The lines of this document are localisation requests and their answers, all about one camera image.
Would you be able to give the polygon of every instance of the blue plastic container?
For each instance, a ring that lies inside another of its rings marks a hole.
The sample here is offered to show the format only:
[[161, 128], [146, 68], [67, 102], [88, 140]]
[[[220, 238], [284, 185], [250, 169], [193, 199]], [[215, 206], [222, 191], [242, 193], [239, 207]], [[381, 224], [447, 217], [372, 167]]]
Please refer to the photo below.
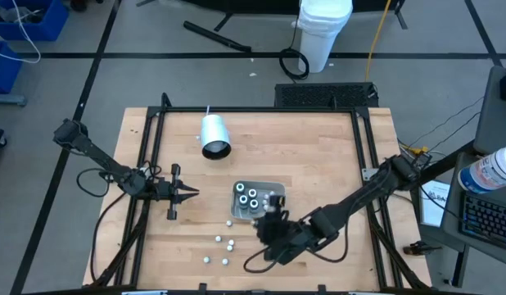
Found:
[[[23, 24], [25, 32], [33, 41], [55, 41], [69, 15], [61, 0], [16, 0], [16, 5], [28, 7], [31, 11], [44, 11], [43, 19], [38, 24]], [[12, 0], [0, 0], [0, 6], [15, 8]], [[0, 36], [5, 40], [25, 40], [17, 23], [0, 22]]]
[[[3, 41], [0, 41], [0, 53], [8, 57], [19, 58]], [[22, 61], [0, 57], [0, 93], [11, 92], [21, 66]]]

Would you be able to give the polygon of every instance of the wooden tabletop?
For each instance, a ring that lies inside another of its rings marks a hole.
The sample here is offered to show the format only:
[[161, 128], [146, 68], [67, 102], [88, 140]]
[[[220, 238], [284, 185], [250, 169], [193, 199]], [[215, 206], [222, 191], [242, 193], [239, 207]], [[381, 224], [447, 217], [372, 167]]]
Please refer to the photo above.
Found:
[[[145, 108], [126, 109], [120, 129], [115, 159], [135, 166], [145, 121]], [[399, 153], [389, 109], [371, 109], [371, 122], [380, 161]], [[249, 222], [233, 220], [230, 215], [231, 192], [238, 180], [273, 181], [285, 185], [290, 219], [297, 220], [314, 208], [339, 202], [362, 185], [359, 174], [353, 129], [349, 114], [341, 113], [221, 113], [230, 133], [233, 150], [220, 161], [201, 155], [197, 135], [203, 113], [167, 113], [158, 165], [169, 172], [171, 164], [182, 167], [185, 184], [199, 188], [199, 196], [178, 208], [178, 219], [166, 219], [168, 202], [153, 202], [142, 255], [139, 288], [197, 289], [207, 283], [209, 290], [316, 290], [326, 284], [328, 290], [378, 290], [375, 262], [366, 211], [350, 218], [349, 253], [339, 264], [330, 264], [303, 253], [288, 265], [276, 265], [262, 275], [242, 269], [244, 260], [263, 246]], [[364, 125], [359, 121], [365, 142]], [[151, 136], [147, 159], [151, 157]], [[369, 154], [365, 145], [365, 158]], [[113, 185], [104, 197], [102, 210], [120, 190]], [[120, 248], [129, 197], [114, 206], [105, 216], [97, 238], [95, 259], [99, 275]], [[395, 245], [403, 246], [420, 239], [411, 203], [391, 197], [388, 202]], [[223, 242], [217, 243], [220, 235]], [[338, 258], [344, 251], [343, 230], [337, 241], [320, 253]], [[229, 239], [235, 240], [232, 252], [226, 250]], [[382, 247], [387, 283], [393, 285], [389, 258]], [[203, 258], [209, 256], [211, 263]], [[222, 265], [228, 258], [229, 264]], [[431, 285], [426, 259], [406, 256], [420, 280]], [[129, 254], [129, 265], [133, 253]], [[260, 257], [251, 268], [264, 268]], [[131, 267], [124, 280], [129, 281]], [[86, 271], [84, 283], [90, 283]]]

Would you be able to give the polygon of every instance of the metal frame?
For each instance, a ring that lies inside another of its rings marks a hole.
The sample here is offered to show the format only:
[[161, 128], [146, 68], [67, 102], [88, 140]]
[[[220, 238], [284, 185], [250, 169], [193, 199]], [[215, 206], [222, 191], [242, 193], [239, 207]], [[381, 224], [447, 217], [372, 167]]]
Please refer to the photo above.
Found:
[[[355, 138], [355, 147], [357, 149], [357, 157], [359, 161], [359, 173], [360, 178], [365, 183], [364, 178], [362, 176], [362, 169], [366, 168], [365, 160], [364, 160], [364, 149], [362, 144], [362, 139], [360, 135], [360, 129], [359, 129], [359, 122], [358, 122], [358, 114], [360, 114], [364, 119], [364, 128], [366, 131], [366, 135], [368, 138], [368, 147], [370, 152], [370, 157], [372, 160], [372, 166], [377, 167], [378, 166], [378, 159], [377, 159], [377, 150], [375, 147], [375, 142], [373, 138], [373, 131], [371, 128], [371, 122], [369, 120], [369, 113], [367, 107], [362, 108], [353, 108], [353, 107], [296, 107], [296, 108], [289, 108], [289, 107], [213, 107], [213, 112], [322, 112], [322, 113], [344, 113], [344, 114], [350, 114], [351, 117], [351, 123], [353, 127], [354, 132], [354, 138]], [[171, 103], [169, 102], [169, 99], [165, 94], [162, 96], [162, 106], [161, 107], [148, 107], [147, 108], [147, 114], [146, 114], [146, 122], [144, 125], [144, 130], [142, 132], [142, 141], [140, 150], [138, 153], [138, 161], [137, 165], [141, 166], [143, 162], [145, 161], [145, 155], [147, 151], [147, 146], [149, 143], [149, 135], [151, 132], [151, 124], [155, 117], [158, 117], [158, 126], [156, 127], [156, 135], [154, 138], [154, 144], [151, 154], [151, 165], [156, 165], [158, 161], [158, 155], [160, 151], [160, 141], [161, 141], [161, 135], [164, 127], [164, 121], [165, 121], [165, 114], [167, 112], [200, 112], [204, 113], [206, 112], [205, 107], [172, 107]], [[389, 212], [387, 210], [386, 204], [383, 200], [381, 202], [381, 212], [382, 212], [382, 222], [384, 224], [384, 228], [386, 231], [387, 237], [393, 241], [393, 233], [391, 231], [391, 221], [389, 218]], [[143, 205], [145, 207], [149, 207], [149, 202], [144, 202]], [[123, 241], [124, 242], [131, 232], [131, 229], [133, 227], [134, 217], [135, 217], [135, 211], [137, 207], [137, 200], [131, 200], [128, 207], [128, 214], [124, 226], [124, 236]], [[377, 220], [376, 218], [369, 218], [370, 216], [375, 216], [375, 210], [373, 207], [373, 204], [370, 204], [366, 208], [368, 213], [368, 220]], [[371, 232], [371, 239], [372, 239], [372, 245], [373, 245], [373, 255], [375, 258], [375, 268], [377, 273], [377, 280], [379, 284], [379, 288], [381, 291], [389, 288], [386, 283], [386, 272], [384, 269], [384, 262], [382, 259], [382, 251], [381, 251], [381, 245], [377, 238], [377, 236]], [[133, 259], [133, 265], [132, 265], [132, 271], [131, 271], [131, 277], [130, 277], [130, 283], [127, 285], [122, 285], [122, 282], [124, 280], [124, 268], [125, 268], [125, 262], [124, 264], [117, 270], [117, 273], [115, 275], [114, 280], [114, 286], [110, 287], [100, 287], [100, 288], [84, 288], [84, 289], [77, 289], [77, 290], [61, 290], [61, 291], [55, 291], [55, 292], [48, 292], [48, 293], [36, 293], [36, 294], [82, 294], [82, 293], [89, 293], [89, 294], [120, 294], [123, 291], [136, 291], [136, 286], [138, 284], [138, 275], [140, 271], [140, 264], [142, 261], [142, 251], [143, 251], [143, 244], [145, 240], [145, 231], [142, 234], [141, 237], [139, 237], [138, 241], [136, 242], [135, 247], [135, 254]], [[402, 287], [402, 281], [401, 281], [401, 275], [398, 269], [396, 269], [395, 263], [391, 263], [392, 271], [393, 271], [393, 279], [395, 282], [395, 288], [398, 288], [400, 293], [418, 293], [418, 290], [413, 289], [403, 289]], [[178, 294], [207, 294], [207, 293], [213, 293], [213, 294], [224, 294], [224, 293], [243, 293], [243, 294], [252, 294], [256, 293], [254, 291], [206, 291], [206, 284], [201, 283], [199, 290], [169, 290], [167, 293], [178, 293]], [[318, 285], [318, 294], [347, 294], [348, 292], [327, 292], [326, 287], [324, 285]], [[263, 291], [260, 293], [269, 293], [269, 294], [317, 294], [317, 292], [269, 292], [269, 291]]]

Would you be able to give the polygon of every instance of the yellow cable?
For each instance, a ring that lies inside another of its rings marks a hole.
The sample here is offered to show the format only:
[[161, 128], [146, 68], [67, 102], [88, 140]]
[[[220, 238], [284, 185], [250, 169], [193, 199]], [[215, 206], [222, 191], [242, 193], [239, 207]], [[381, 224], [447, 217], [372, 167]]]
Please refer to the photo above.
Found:
[[371, 44], [371, 50], [369, 51], [368, 63], [366, 64], [366, 76], [364, 77], [364, 82], [368, 81], [369, 78], [369, 67], [371, 65], [371, 56], [373, 55], [373, 50], [375, 50], [375, 45], [377, 45], [378, 35], [381, 33], [382, 25], [384, 24], [384, 20], [386, 19], [387, 11], [390, 8], [391, 0], [387, 0], [386, 8], [384, 8], [384, 13], [382, 14], [381, 22], [378, 24], [377, 33], [375, 34], [375, 38], [373, 39], [373, 43]]

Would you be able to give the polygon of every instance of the plastic bottle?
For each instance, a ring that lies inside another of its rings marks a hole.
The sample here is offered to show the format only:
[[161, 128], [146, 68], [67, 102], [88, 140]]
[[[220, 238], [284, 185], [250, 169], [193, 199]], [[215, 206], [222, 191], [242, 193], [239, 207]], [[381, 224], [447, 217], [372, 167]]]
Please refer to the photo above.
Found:
[[459, 172], [459, 184], [474, 193], [488, 193], [506, 186], [506, 147]]

